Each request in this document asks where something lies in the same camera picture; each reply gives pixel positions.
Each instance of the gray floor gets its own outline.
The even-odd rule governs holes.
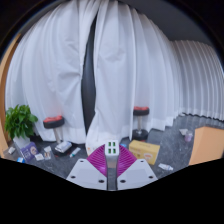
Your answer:
[[[173,126],[166,127],[164,132],[157,130],[150,131],[146,142],[160,145],[160,151],[156,163],[155,165],[150,165],[158,179],[177,172],[187,167],[189,164],[194,138],[191,142],[186,143],[179,129],[188,129],[194,133],[195,129],[203,126],[224,129],[224,123],[221,121],[205,117],[187,115],[185,117],[177,117]],[[56,146],[56,143],[43,142],[39,137],[31,138],[31,141],[35,142],[39,152],[42,154],[44,153],[44,147],[50,145],[52,148],[54,148]],[[128,138],[124,138],[122,139],[121,143],[124,143],[128,146],[130,141]],[[77,145],[73,144],[69,152],[74,150],[76,147]],[[51,160],[36,161],[36,159],[33,159],[30,162],[30,165],[34,165],[47,172],[66,179],[77,160],[80,158],[87,158],[85,145],[79,145],[79,147],[82,150],[73,158],[70,158],[68,154],[66,154],[64,157],[56,157],[53,153],[51,153]],[[18,157],[21,157],[18,148],[13,153],[13,155],[10,155],[8,150],[6,150],[4,154],[6,159],[13,161],[16,161]],[[170,165],[174,168],[174,170],[165,171],[158,167],[160,163]]]

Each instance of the red stool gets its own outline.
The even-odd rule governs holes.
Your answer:
[[[148,107],[134,107],[133,115],[138,117],[138,129],[133,130],[132,140],[145,141],[148,138],[148,132],[142,129],[142,116],[149,114]]]
[[[46,129],[53,129],[54,135],[55,135],[55,138],[56,138],[56,141],[57,141],[58,144],[60,144],[61,141],[60,141],[60,139],[58,137],[56,128],[61,127],[64,123],[65,123],[65,121],[64,121],[64,118],[62,116],[47,117],[43,121],[44,127]]]

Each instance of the curtain fold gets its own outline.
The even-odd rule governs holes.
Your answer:
[[[95,116],[85,133],[81,80],[91,24],[94,39]],[[180,113],[224,120],[224,76],[214,49],[195,41],[170,42],[145,15],[124,3],[72,0],[43,16],[22,38],[8,71],[6,109],[28,104],[36,133],[62,115],[62,140],[86,143],[132,138],[134,106],[149,107],[142,128],[164,131]]]
[[[39,119],[35,126],[45,141],[55,141],[55,136],[53,130],[44,128],[43,120],[62,115],[65,124],[58,128],[59,137],[85,143],[82,68],[89,30],[99,4],[100,0],[72,0],[48,12],[23,37],[18,56],[14,55],[11,61],[6,109],[28,104]],[[16,89],[10,86],[13,79],[19,80]]]
[[[173,49],[145,15],[117,1],[102,1],[96,23],[95,116],[87,152],[106,139],[132,138],[134,106],[149,107],[143,128],[165,130],[179,111],[178,76]]]
[[[175,41],[181,67],[182,112],[223,120],[224,79],[212,47],[195,41]]]

